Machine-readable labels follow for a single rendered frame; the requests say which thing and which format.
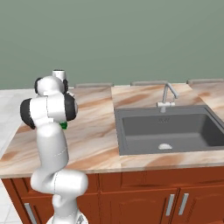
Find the dark grey sink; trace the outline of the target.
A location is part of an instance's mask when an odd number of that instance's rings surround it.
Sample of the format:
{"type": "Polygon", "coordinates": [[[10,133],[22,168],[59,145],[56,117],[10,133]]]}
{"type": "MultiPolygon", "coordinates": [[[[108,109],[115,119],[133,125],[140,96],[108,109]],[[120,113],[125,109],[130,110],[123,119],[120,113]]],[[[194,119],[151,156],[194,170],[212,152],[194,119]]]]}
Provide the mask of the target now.
{"type": "Polygon", "coordinates": [[[122,156],[224,150],[224,122],[207,105],[117,108],[115,127],[122,156]]]}

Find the red-brown sink front panel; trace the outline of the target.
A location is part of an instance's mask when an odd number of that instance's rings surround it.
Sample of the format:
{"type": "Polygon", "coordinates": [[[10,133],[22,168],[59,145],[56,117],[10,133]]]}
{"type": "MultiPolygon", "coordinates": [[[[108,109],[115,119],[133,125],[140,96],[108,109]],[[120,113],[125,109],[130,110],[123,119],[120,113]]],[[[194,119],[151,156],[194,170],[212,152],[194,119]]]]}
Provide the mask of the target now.
{"type": "Polygon", "coordinates": [[[103,192],[213,183],[224,183],[224,166],[100,174],[103,192]]]}

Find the grey stool seat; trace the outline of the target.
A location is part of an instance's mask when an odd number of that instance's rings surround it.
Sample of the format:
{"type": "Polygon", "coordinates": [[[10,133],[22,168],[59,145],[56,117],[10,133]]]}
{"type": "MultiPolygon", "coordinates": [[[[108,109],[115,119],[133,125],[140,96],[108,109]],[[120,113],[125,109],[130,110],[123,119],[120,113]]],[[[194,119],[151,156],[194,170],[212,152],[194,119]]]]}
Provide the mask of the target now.
{"type": "Polygon", "coordinates": [[[131,86],[155,86],[155,85],[164,85],[167,80],[153,80],[153,81],[132,81],[131,86]]]}
{"type": "Polygon", "coordinates": [[[110,88],[113,87],[114,84],[110,82],[101,82],[101,83],[79,83],[75,84],[75,88],[110,88]]]}
{"type": "Polygon", "coordinates": [[[193,85],[193,84],[203,84],[203,83],[220,83],[224,82],[224,79],[188,79],[186,84],[193,85]]]}

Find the silver tap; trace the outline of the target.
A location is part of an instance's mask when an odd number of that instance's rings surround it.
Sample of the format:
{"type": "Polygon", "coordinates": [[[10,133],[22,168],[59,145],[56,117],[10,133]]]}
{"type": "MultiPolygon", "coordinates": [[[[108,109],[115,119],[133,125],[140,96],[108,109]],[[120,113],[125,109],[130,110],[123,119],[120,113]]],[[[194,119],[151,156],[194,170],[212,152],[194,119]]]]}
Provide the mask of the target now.
{"type": "Polygon", "coordinates": [[[164,85],[164,92],[163,92],[163,98],[161,102],[157,103],[157,107],[160,108],[160,112],[164,113],[167,108],[173,107],[175,105],[175,100],[179,98],[178,92],[174,89],[171,83],[167,82],[164,85]],[[172,101],[167,101],[167,94],[168,90],[171,90],[173,94],[173,100],[172,101]]]}

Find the red-brown cupboard door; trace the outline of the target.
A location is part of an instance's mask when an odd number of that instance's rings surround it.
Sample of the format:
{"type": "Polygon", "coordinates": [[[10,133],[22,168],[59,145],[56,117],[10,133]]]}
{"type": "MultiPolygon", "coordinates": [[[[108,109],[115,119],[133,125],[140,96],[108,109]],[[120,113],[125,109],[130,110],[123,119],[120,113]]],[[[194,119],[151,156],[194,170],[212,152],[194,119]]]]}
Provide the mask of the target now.
{"type": "MultiPolygon", "coordinates": [[[[54,214],[52,200],[52,196],[23,198],[21,207],[17,210],[23,224],[32,224],[24,203],[30,203],[31,210],[38,224],[46,224],[54,214]]],[[[77,199],[77,205],[80,211],[87,217],[89,224],[101,224],[98,196],[95,193],[80,196],[77,199]]]]}
{"type": "Polygon", "coordinates": [[[171,224],[224,224],[224,185],[181,188],[171,224]],[[184,193],[189,197],[179,215],[184,193]]]}
{"type": "Polygon", "coordinates": [[[166,210],[175,194],[171,188],[102,193],[101,224],[168,224],[166,210]]]}

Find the red-brown drawer front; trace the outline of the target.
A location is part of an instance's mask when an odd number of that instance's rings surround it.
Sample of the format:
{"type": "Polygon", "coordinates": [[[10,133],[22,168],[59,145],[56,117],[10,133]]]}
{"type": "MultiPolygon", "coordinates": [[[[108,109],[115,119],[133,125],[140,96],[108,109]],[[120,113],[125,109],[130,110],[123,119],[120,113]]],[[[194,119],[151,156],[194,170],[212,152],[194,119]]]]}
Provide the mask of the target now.
{"type": "MultiPolygon", "coordinates": [[[[96,193],[98,191],[98,179],[96,174],[88,174],[88,188],[87,193],[96,193]]],[[[19,195],[22,198],[36,197],[40,195],[40,192],[37,192],[31,187],[30,178],[14,178],[13,183],[15,184],[19,195]]]]}

